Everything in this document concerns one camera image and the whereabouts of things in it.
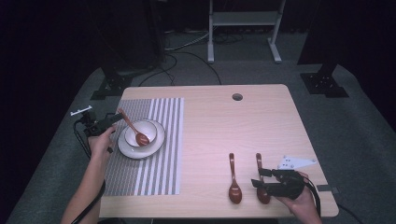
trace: plate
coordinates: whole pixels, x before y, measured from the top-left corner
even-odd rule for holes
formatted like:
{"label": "plate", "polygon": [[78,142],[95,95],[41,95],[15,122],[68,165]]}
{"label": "plate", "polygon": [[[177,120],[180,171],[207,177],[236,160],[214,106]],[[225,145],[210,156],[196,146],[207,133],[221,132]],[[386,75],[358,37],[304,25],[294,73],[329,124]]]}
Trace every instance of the plate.
{"label": "plate", "polygon": [[165,140],[165,129],[159,122],[155,120],[150,120],[150,122],[152,122],[157,128],[157,137],[154,139],[154,142],[152,142],[150,146],[144,151],[134,150],[134,148],[125,140],[125,132],[128,129],[128,127],[126,127],[124,130],[122,130],[119,136],[119,149],[122,154],[132,159],[143,159],[151,156],[163,146],[163,141]]}

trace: gray carpet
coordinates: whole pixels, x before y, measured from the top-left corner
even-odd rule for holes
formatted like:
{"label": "gray carpet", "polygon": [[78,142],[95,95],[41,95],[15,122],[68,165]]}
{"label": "gray carpet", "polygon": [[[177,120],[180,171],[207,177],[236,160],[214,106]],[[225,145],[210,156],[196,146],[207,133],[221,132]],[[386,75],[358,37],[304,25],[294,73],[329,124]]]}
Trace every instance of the gray carpet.
{"label": "gray carpet", "polygon": [[[276,45],[282,64],[275,64],[264,35],[243,35],[230,45],[215,45],[215,63],[223,85],[273,84],[288,86],[300,113],[313,148],[318,155],[329,184],[338,191],[336,201],[353,211],[364,223],[396,223],[396,133],[362,91],[357,79],[342,66],[333,73],[338,85],[349,98],[326,98],[310,95],[300,78],[301,73],[317,72],[319,65],[297,65],[306,34],[279,34]],[[197,35],[174,35],[167,47],[175,47]],[[206,60],[206,45],[186,47]],[[171,53],[177,65],[154,76],[142,86],[218,85],[215,73],[201,60],[185,53]],[[171,67],[174,59],[166,57],[163,68]],[[134,78],[138,86],[152,71]],[[7,223],[59,223],[63,211],[76,190],[88,159],[73,134],[71,111],[91,105],[98,117],[115,112],[120,97],[90,101],[104,78],[100,68],[87,79],[54,135],[47,152],[37,167],[26,191]],[[150,219],[129,219],[127,223],[150,223]],[[323,218],[324,223],[358,223],[340,209],[337,217]],[[299,223],[294,218],[279,223]]]}

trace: cable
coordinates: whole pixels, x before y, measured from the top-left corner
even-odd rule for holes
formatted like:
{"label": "cable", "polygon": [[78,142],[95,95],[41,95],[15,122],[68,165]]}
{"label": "cable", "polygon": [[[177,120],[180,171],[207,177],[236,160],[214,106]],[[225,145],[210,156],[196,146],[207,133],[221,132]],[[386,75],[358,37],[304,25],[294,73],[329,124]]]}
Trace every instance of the cable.
{"label": "cable", "polygon": [[344,211],[348,212],[351,216],[353,216],[360,224],[363,224],[363,222],[361,221],[360,218],[358,218],[358,216],[356,216],[353,212],[351,212],[349,209],[345,208],[343,205],[341,204],[337,204],[338,207],[344,209]]}
{"label": "cable", "polygon": [[219,81],[219,85],[222,85],[221,84],[221,80],[220,80],[220,76],[219,76],[219,74],[218,74],[218,72],[216,72],[216,70],[212,67],[212,66],[210,66],[210,64],[209,63],[207,63],[204,59],[202,59],[201,57],[199,57],[198,55],[196,55],[196,54],[193,54],[193,53],[190,53],[190,52],[180,52],[180,51],[175,51],[175,52],[172,52],[172,53],[179,53],[179,54],[181,54],[181,53],[184,53],[184,54],[190,54],[190,55],[192,55],[192,56],[194,56],[194,57],[196,57],[196,58],[198,58],[199,60],[201,60],[202,62],[204,62],[210,69],[212,69],[212,71],[215,73],[215,75],[216,75],[216,77],[218,78],[218,81]]}
{"label": "cable", "polygon": [[[174,63],[171,67],[169,67],[169,68],[167,68],[167,69],[163,69],[163,68],[161,67],[162,71],[157,72],[157,73],[154,73],[154,74],[152,74],[152,75],[146,77],[145,79],[143,79],[143,81],[141,81],[141,82],[139,83],[138,87],[141,87],[142,84],[143,84],[145,81],[149,80],[150,78],[155,77],[155,76],[157,76],[157,75],[159,75],[159,74],[161,74],[161,73],[163,73],[163,72],[166,73],[167,71],[171,70],[172,68],[174,68],[174,67],[176,66],[176,64],[177,64],[177,58],[175,58],[173,55],[169,55],[169,54],[165,54],[165,55],[166,55],[166,56],[169,56],[169,57],[171,57],[171,58],[173,58],[173,59],[175,60],[175,63]],[[170,78],[170,79],[171,79],[171,85],[172,85],[172,84],[175,85],[175,83],[173,82],[173,81],[175,80],[175,77],[173,77],[173,79],[172,79],[172,78]]]}
{"label": "cable", "polygon": [[91,209],[96,205],[96,203],[102,198],[103,194],[105,193],[106,189],[106,181],[103,181],[102,187],[99,190],[99,193],[93,199],[93,201],[88,204],[88,206],[81,212],[81,214],[76,217],[76,219],[72,222],[72,224],[79,223],[87,214],[91,211]]}
{"label": "cable", "polygon": [[305,176],[303,176],[303,178],[308,180],[308,182],[309,182],[309,183],[305,183],[305,185],[311,190],[312,194],[314,195],[315,204],[317,206],[317,212],[318,212],[318,215],[321,217],[320,198],[319,198],[317,189],[315,189],[315,185],[314,185],[314,183],[312,183],[312,181],[310,179],[306,178]]}
{"label": "cable", "polygon": [[201,37],[199,37],[199,38],[196,38],[195,40],[192,40],[191,42],[189,42],[189,43],[187,43],[187,44],[184,44],[184,45],[181,45],[181,46],[178,46],[178,47],[175,47],[175,48],[171,48],[171,49],[165,49],[165,50],[166,50],[166,51],[172,51],[172,50],[183,49],[183,48],[185,48],[185,47],[187,47],[187,46],[189,46],[189,45],[193,45],[193,44],[195,44],[195,43],[198,43],[199,41],[205,39],[207,36],[209,36],[209,32],[206,32],[205,35],[203,35],[203,36],[201,36]]}
{"label": "cable", "polygon": [[215,35],[215,39],[213,40],[213,42],[218,45],[231,45],[245,39],[242,34],[239,35],[241,36],[240,38],[229,34],[225,34],[225,37],[224,35]]}
{"label": "cable", "polygon": [[79,134],[79,132],[77,131],[77,124],[81,123],[81,119],[78,119],[74,122],[73,124],[73,131],[74,134],[77,138],[77,140],[79,141],[79,143],[81,144],[82,148],[84,149],[85,154],[87,155],[88,158],[91,157],[91,150],[89,147],[87,147],[84,143],[84,140],[82,139],[81,135]]}

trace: wooden table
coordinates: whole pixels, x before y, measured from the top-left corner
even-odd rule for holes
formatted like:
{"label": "wooden table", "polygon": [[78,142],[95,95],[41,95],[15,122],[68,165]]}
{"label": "wooden table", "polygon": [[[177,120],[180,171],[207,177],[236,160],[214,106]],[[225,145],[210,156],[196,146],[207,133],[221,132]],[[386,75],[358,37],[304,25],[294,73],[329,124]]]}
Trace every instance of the wooden table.
{"label": "wooden table", "polygon": [[[243,99],[235,101],[234,94]],[[304,125],[284,85],[128,88],[121,100],[183,97],[184,127],[179,195],[102,199],[100,217],[291,217],[276,199],[261,204],[251,178],[259,179],[256,153],[264,168],[276,169],[285,155],[317,160]],[[232,183],[229,153],[235,155],[240,204],[228,197]],[[298,169],[315,185],[327,185],[319,165]],[[330,191],[319,193],[323,217],[338,208]]]}

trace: wooden spoon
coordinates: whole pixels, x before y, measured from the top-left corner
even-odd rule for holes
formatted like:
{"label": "wooden spoon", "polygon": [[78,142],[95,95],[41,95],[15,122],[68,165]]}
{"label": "wooden spoon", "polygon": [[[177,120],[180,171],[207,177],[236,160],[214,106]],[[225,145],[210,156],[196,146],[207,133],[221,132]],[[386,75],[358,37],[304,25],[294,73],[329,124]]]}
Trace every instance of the wooden spoon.
{"label": "wooden spoon", "polygon": [[[262,168],[262,154],[257,153],[256,154],[256,160],[257,160],[257,167],[259,169]],[[264,182],[264,178],[262,175],[260,175],[260,180]],[[257,198],[259,201],[263,204],[268,204],[270,202],[271,196],[267,194],[267,191],[263,188],[257,188]]]}
{"label": "wooden spoon", "polygon": [[230,153],[230,165],[231,165],[231,175],[233,177],[233,183],[230,186],[228,195],[230,197],[231,202],[240,203],[242,201],[242,190],[241,188],[239,188],[238,184],[236,183],[233,163],[234,163],[233,153]]}
{"label": "wooden spoon", "polygon": [[125,122],[128,124],[129,127],[132,128],[132,130],[134,130],[135,133],[135,139],[136,139],[136,143],[143,147],[145,145],[147,145],[149,143],[149,139],[147,136],[145,136],[143,133],[139,132],[134,125],[132,124],[132,122],[128,119],[128,117],[126,116],[125,112],[123,111],[122,108],[119,108],[119,112],[122,114],[123,119],[125,120]]}

